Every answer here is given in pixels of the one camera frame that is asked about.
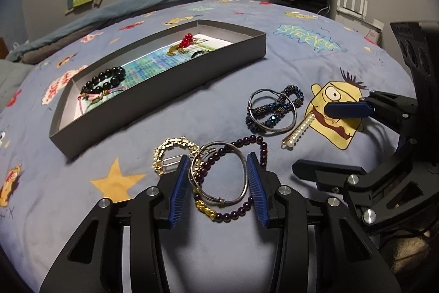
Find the grey shallow cardboard tray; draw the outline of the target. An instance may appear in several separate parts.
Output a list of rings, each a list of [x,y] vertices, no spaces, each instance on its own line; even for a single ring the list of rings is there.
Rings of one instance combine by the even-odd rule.
[[[165,45],[178,42],[188,33],[205,34],[231,44],[134,85],[74,119],[80,91],[93,78]],[[190,21],[143,37],[89,65],[68,81],[54,112],[49,138],[66,158],[73,159],[106,136],[165,103],[260,60],[265,55],[265,32],[221,21]]]

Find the white wifi router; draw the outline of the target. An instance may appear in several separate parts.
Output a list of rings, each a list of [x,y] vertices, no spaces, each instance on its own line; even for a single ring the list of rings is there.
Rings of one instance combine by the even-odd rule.
[[[336,12],[359,20],[365,20],[368,12],[367,0],[336,0]]]

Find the teal folded blanket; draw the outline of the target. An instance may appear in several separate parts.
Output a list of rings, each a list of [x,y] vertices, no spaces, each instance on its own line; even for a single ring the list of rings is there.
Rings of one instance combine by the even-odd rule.
[[[109,26],[112,22],[131,18],[149,10],[171,7],[175,4],[199,0],[120,0],[93,10],[91,13],[55,30],[51,34],[27,44],[22,44],[9,52],[6,60],[36,65],[50,57],[67,44],[84,37],[88,33]]]

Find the grey pillow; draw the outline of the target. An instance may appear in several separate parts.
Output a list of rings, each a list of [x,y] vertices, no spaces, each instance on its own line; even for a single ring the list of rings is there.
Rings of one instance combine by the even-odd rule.
[[[32,65],[1,60],[0,63],[0,111],[3,111],[24,79],[33,69]]]

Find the red bead gold brooch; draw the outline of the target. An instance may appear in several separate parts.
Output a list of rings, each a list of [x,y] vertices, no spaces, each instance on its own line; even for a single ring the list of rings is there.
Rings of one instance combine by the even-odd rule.
[[[191,45],[201,44],[206,42],[206,39],[195,38],[193,34],[188,33],[184,38],[177,44],[173,44],[167,50],[168,56],[174,56],[176,54],[186,54],[187,48]]]

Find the white box under router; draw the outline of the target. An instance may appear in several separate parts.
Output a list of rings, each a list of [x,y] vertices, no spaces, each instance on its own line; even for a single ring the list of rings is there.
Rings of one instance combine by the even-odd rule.
[[[378,46],[382,45],[384,24],[381,21],[375,19],[371,23],[344,13],[337,13],[335,20],[342,24],[347,30],[355,31],[362,35],[368,42]]]

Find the large silver bangle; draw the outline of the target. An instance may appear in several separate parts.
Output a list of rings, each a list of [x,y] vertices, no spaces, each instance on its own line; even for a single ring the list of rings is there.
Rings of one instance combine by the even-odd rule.
[[[257,95],[262,93],[269,93],[274,96],[274,101],[261,105],[259,107],[254,106],[254,100]],[[279,123],[283,121],[285,116],[292,115],[292,119],[288,126],[278,127]],[[289,98],[289,95],[284,91],[278,92],[269,88],[261,88],[254,91],[247,103],[247,116],[250,118],[246,123],[252,132],[264,132],[264,133],[286,133],[292,130],[297,123],[297,108],[295,103]]]

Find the silver bangle with clasp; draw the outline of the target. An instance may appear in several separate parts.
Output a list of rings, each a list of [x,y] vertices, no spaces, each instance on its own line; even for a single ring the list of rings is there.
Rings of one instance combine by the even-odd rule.
[[[202,145],[192,159],[188,176],[193,189],[219,207],[240,203],[249,186],[246,158],[236,141]]]

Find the printed paper tray liner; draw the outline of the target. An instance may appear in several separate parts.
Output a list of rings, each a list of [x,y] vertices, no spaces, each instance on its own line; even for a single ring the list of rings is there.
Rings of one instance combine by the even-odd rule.
[[[230,45],[231,42],[209,37],[205,34],[196,34],[195,38],[206,39],[206,42],[201,44],[191,45],[187,48],[186,54],[176,54],[174,56],[168,56],[167,50],[173,44],[165,45],[157,50],[151,51],[135,60],[127,62],[122,65],[125,70],[125,75],[119,85],[108,91],[104,91],[101,94],[81,94],[77,98],[77,105],[74,113],[74,119],[86,114],[99,105],[109,101],[115,96],[121,94],[123,91],[138,85],[149,78],[159,75],[166,70],[182,65],[189,60],[192,60],[198,56],[215,51],[217,49]]]

